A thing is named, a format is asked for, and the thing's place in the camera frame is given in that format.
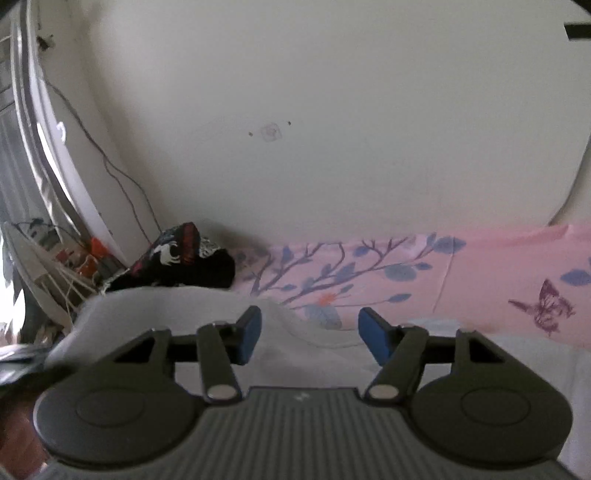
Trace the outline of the white cloth garment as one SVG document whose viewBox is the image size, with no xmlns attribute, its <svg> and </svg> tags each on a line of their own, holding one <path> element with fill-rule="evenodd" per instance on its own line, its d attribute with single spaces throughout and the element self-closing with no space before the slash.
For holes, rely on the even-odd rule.
<svg viewBox="0 0 591 480">
<path fill-rule="evenodd" d="M 363 389 L 379 371 L 355 329 L 324 329 L 270 300 L 197 287 L 123 290 L 87 301 L 72 332 L 53 348 L 46 364 L 78 369 L 148 330 L 193 334 L 213 321 L 235 322 L 250 305 L 262 311 L 263 330 L 249 364 L 235 370 L 242 388 Z M 589 478 L 589 350 L 522 334 L 488 337 L 565 395 L 574 423 L 560 460 L 580 478 Z"/>
</svg>

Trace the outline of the black patterned clothing pile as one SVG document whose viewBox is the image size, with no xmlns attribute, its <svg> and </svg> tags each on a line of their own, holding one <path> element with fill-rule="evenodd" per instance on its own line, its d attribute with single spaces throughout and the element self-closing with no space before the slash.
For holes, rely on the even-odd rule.
<svg viewBox="0 0 591 480">
<path fill-rule="evenodd" d="M 228 289 L 233 281 L 235 259 L 228 250 L 187 222 L 163 231 L 128 269 L 111 278 L 103 291 L 179 286 Z"/>
</svg>

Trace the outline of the pink floral bed sheet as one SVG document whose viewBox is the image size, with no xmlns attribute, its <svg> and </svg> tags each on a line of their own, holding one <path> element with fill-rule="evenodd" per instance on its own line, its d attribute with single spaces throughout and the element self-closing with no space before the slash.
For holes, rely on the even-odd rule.
<svg viewBox="0 0 591 480">
<path fill-rule="evenodd" d="M 455 320 L 484 333 L 590 344 L 586 225 L 433 232 L 236 249 L 233 289 L 325 329 L 365 307 L 394 324 Z"/>
</svg>

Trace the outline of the white window frame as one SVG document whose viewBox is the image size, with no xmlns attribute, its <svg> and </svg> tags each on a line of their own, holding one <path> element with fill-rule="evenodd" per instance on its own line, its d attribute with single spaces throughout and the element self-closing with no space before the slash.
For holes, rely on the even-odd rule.
<svg viewBox="0 0 591 480">
<path fill-rule="evenodd" d="M 51 221 L 85 242 L 100 240 L 125 264 L 65 144 L 67 129 L 56 118 L 39 65 L 32 6 L 17 1 L 8 11 L 12 91 L 27 161 Z"/>
</svg>

